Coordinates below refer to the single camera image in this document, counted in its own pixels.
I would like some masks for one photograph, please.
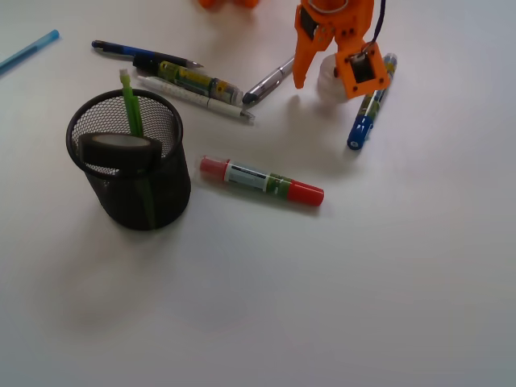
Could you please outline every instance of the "black wire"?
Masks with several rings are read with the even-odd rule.
[[[386,0],[381,0],[380,4],[380,16],[378,17],[377,27],[374,29],[374,37],[372,38],[371,42],[369,44],[373,44],[377,41],[378,36],[381,31],[381,26],[384,23],[384,17],[385,17],[385,2]]]

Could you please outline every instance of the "orange plastic part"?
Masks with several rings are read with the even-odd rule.
[[[217,0],[199,0],[199,4],[205,8],[214,6],[216,2]],[[235,3],[246,6],[247,8],[254,8],[259,2],[260,0],[235,0]]]
[[[338,12],[325,13],[342,7]],[[335,74],[342,80],[349,99],[389,87],[390,78],[378,44],[368,48],[374,79],[357,82],[349,60],[366,45],[364,35],[371,27],[373,8],[374,0],[301,0],[296,13],[298,45],[293,63],[293,79],[298,89],[305,85],[306,73],[315,54],[326,51],[333,39],[339,50],[335,54]],[[305,25],[306,19],[311,18],[308,24],[315,26],[313,39],[303,27],[303,17]]]

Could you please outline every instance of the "gray pen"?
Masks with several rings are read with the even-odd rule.
[[[244,105],[255,105],[275,90],[281,82],[292,72],[293,56],[281,67],[270,73],[258,85],[250,89],[242,99]]]

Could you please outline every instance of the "orange robotic gripper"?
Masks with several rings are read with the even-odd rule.
[[[374,0],[301,0],[296,13],[298,45],[293,63],[298,89],[305,84],[315,54],[326,51],[333,39],[339,50],[335,54],[335,77],[342,80],[349,99],[389,87],[377,33],[372,42],[364,42],[373,8]]]

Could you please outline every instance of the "red marker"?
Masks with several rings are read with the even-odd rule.
[[[324,191],[320,188],[275,173],[264,173],[233,160],[204,156],[200,169],[206,177],[246,186],[290,202],[320,206],[324,199]]]

